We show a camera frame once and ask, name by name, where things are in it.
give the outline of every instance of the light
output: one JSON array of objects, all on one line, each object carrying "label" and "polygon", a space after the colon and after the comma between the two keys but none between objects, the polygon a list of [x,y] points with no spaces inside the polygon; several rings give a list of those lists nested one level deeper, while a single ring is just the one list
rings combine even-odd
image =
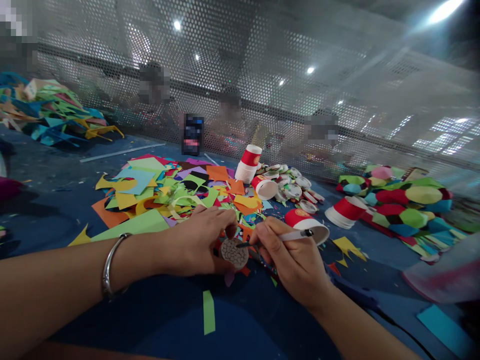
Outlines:
[{"label": "light", "polygon": [[445,20],[453,14],[464,0],[448,0],[440,5],[428,19],[429,24],[435,24]]}]

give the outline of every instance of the perforated metal wall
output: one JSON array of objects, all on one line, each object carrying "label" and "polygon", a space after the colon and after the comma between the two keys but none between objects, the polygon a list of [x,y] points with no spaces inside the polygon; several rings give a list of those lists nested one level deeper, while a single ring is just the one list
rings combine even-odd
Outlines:
[{"label": "perforated metal wall", "polygon": [[[39,0],[36,20],[38,75],[132,133],[178,143],[181,114],[199,113],[210,153],[255,143],[332,182],[417,166],[480,198],[479,75],[410,50],[429,29],[320,0]],[[148,62],[168,70],[170,101],[137,101]],[[336,145],[309,143],[319,112],[338,116]]]}]

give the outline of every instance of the bracelet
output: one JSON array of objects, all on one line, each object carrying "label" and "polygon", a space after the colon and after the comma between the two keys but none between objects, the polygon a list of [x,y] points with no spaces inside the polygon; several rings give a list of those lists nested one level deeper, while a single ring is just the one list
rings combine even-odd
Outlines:
[{"label": "bracelet", "polygon": [[[110,252],[108,253],[108,256],[106,257],[105,266],[103,267],[103,277],[101,279],[101,285],[102,285],[102,292],[106,297],[108,297],[109,301],[112,301],[117,297],[117,294],[115,294],[112,291],[112,288],[110,286],[110,265],[112,264],[112,259],[114,257],[115,251],[119,247],[120,243],[126,238],[128,238],[130,235],[132,234],[129,232],[125,232],[121,234],[118,237],[118,241],[115,243],[115,245],[113,245]],[[128,286],[123,288],[122,290],[119,291],[119,293],[123,294],[124,292],[127,291],[128,288],[129,288]]]}]

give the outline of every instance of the person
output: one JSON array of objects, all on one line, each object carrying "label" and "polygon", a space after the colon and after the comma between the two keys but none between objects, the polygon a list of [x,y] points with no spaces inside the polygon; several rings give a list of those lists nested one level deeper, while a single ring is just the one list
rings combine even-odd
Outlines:
[{"label": "person", "polygon": [[[111,289],[154,275],[225,274],[234,267],[213,254],[219,234],[235,236],[233,210],[195,208],[190,219],[157,233],[131,235],[114,252]],[[326,330],[346,360],[419,359],[333,286],[313,239],[281,242],[295,231],[268,217],[252,244],[274,262],[281,283]],[[106,259],[118,239],[31,253],[0,261],[0,354],[16,359],[103,299]]]}]

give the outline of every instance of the smartphone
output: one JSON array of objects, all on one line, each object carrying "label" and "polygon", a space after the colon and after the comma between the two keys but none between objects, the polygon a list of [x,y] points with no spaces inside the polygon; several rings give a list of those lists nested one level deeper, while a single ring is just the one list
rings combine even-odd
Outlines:
[{"label": "smartphone", "polygon": [[181,153],[183,155],[200,155],[203,145],[204,122],[205,119],[198,114],[185,114],[181,139]]}]

